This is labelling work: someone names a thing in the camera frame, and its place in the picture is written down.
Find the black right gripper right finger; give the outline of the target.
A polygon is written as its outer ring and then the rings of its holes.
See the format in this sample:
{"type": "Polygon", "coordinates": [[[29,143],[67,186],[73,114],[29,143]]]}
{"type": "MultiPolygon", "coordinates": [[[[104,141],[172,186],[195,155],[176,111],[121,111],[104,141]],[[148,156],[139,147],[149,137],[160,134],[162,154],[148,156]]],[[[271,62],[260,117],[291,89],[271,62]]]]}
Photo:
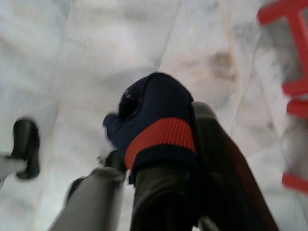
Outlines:
{"type": "Polygon", "coordinates": [[[205,103],[192,103],[203,174],[205,214],[220,231],[276,231],[250,167],[205,103]]]}

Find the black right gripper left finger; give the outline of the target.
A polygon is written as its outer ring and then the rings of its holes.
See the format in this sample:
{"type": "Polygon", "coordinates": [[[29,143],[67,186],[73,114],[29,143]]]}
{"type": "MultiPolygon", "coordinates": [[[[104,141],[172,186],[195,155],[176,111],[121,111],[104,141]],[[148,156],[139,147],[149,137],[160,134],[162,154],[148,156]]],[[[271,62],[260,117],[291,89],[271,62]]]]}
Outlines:
{"type": "Polygon", "coordinates": [[[137,170],[132,231],[191,231],[200,217],[198,173],[181,163],[137,170]]]}

